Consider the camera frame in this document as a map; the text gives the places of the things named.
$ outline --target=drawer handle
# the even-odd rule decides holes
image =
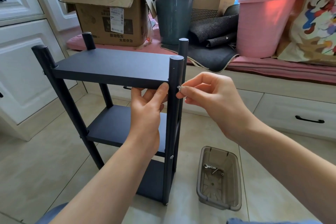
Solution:
[[[299,115],[295,115],[295,118],[297,118],[298,120],[304,120],[304,121],[310,121],[310,122],[315,122],[315,123],[324,123],[324,120],[307,120],[304,118],[301,118]]]

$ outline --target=transparent gray plastic bin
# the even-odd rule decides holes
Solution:
[[[179,44],[186,38],[194,0],[153,0],[162,44]]]
[[[205,168],[204,164],[215,169]],[[215,208],[232,211],[242,206],[242,189],[238,158],[229,151],[204,146],[199,159],[197,178],[199,201]]]

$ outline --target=pink bucket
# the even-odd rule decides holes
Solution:
[[[278,46],[295,0],[239,0],[237,52],[271,57]]]

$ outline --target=cartoon print bag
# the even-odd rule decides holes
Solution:
[[[336,0],[296,0],[275,55],[336,66]]]

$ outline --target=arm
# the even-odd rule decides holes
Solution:
[[[125,143],[51,224],[121,223],[160,143],[159,124],[168,84],[132,88],[131,129]]]
[[[244,105],[231,78],[200,73],[178,98],[203,107],[226,137],[263,165],[324,224],[335,222],[336,166],[259,121]]]

